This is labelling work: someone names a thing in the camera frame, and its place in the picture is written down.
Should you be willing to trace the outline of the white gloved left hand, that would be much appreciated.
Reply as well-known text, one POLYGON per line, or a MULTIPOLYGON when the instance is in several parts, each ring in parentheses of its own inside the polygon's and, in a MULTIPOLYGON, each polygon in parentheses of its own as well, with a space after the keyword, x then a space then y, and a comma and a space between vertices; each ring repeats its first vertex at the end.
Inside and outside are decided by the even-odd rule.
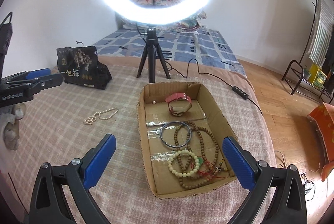
POLYGON ((1 139, 9 150, 19 148, 19 122, 24 118, 26 109, 24 103, 1 107, 1 139))

